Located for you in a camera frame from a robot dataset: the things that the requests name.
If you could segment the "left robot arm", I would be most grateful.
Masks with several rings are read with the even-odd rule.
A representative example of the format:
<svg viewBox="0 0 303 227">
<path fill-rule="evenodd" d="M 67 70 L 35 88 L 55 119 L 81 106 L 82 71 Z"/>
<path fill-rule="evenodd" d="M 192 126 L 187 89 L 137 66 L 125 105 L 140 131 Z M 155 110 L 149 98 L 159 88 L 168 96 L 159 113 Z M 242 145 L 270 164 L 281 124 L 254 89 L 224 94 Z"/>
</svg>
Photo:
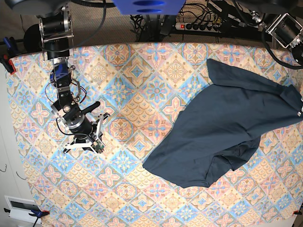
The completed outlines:
<svg viewBox="0 0 303 227">
<path fill-rule="evenodd" d="M 233 4 L 246 25 L 262 28 L 261 41 L 269 55 L 281 66 L 303 68 L 303 25 L 296 18 L 303 17 L 301 0 L 234 0 Z M 272 36 L 281 47 L 291 51 L 297 65 L 279 60 L 266 42 Z"/>
</svg>

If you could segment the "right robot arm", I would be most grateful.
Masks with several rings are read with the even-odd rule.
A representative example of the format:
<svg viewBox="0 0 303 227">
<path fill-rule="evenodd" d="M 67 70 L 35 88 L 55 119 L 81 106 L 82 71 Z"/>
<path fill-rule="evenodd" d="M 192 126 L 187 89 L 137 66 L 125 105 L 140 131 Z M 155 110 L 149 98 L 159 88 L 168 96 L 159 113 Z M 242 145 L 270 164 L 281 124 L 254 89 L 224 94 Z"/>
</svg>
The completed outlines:
<svg viewBox="0 0 303 227">
<path fill-rule="evenodd" d="M 40 41 L 38 45 L 52 61 L 50 82 L 57 90 L 57 100 L 51 108 L 57 121 L 61 121 L 73 136 L 73 143 L 88 147 L 99 142 L 101 120 L 91 122 L 86 114 L 99 107 L 97 101 L 80 109 L 79 96 L 71 93 L 70 85 L 80 83 L 72 78 L 72 67 L 68 66 L 70 49 L 73 45 L 72 18 L 66 0 L 7 0 L 6 4 L 19 14 L 35 15 L 40 19 Z"/>
</svg>

